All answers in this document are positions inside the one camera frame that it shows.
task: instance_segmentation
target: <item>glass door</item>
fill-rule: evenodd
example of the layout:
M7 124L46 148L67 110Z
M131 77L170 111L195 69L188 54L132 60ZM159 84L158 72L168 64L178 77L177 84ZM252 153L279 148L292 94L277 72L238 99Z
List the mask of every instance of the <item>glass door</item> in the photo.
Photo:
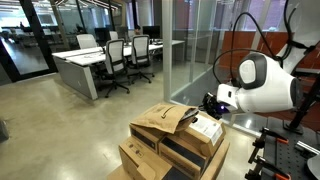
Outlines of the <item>glass door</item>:
M0 61L8 60L9 64L2 62L2 65L9 76L14 77L13 81L57 71L49 45L53 29L50 27L54 27L56 21L49 13L50 7L41 7L46 13L37 14L35 7L40 2L0 1L1 46L6 55Z

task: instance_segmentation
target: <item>stack of boxes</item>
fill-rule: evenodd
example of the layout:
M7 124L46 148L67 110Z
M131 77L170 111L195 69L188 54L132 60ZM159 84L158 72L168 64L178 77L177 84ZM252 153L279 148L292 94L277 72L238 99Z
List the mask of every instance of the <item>stack of boxes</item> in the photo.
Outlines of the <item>stack of boxes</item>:
M229 148L225 129L205 113L196 118L174 134L130 124L119 145L122 165L107 179L216 179Z

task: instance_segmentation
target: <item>desk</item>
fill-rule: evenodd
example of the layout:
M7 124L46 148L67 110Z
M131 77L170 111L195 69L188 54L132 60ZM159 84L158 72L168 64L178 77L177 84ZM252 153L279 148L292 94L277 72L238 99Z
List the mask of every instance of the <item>desk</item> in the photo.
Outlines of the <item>desk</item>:
M184 45L184 41L173 40L172 45ZM149 50L163 48L163 45L149 45ZM131 47L124 48L124 56L131 55ZM105 60L101 47L53 53L53 59L64 83L95 100L98 98L90 66Z

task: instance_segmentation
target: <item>concrete floor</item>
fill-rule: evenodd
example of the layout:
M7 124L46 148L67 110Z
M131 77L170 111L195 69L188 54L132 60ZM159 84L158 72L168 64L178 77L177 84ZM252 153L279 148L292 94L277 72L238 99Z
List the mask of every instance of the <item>concrete floor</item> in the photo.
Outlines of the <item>concrete floor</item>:
M129 122L162 102L162 72L152 84L136 81L109 99L91 101L59 74L0 87L0 116L8 141L0 143L0 179L105 179L121 164L118 144ZM253 137L227 128L231 147L218 179L244 179Z

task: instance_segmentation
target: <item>office chair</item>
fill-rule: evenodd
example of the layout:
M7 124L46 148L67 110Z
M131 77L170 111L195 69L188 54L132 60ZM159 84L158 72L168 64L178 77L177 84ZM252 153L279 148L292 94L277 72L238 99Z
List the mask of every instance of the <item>office chair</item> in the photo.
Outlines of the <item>office chair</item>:
M127 68L125 66L123 56L123 44L124 41L122 39L111 40L107 42L105 60L106 69L96 72L102 80L112 80L112 85L105 96L106 98L109 97L109 93L111 92L111 90L113 88L117 89L117 87L126 89L127 94L130 93L129 88L121 85L116 81L117 76L127 75Z
M111 40L117 40L118 33L116 31L110 31L110 38L111 38Z
M143 77L151 83L151 80L146 76L146 74L151 74L154 77L153 73L142 73L140 69L151 66L150 56L149 56L149 36L148 35L138 35L132 38L132 53L131 53L131 62L128 63L130 69L139 70L138 73L129 74L128 78L131 76Z
M77 35L77 40L80 45L80 49L98 47L96 40L92 34L80 34Z

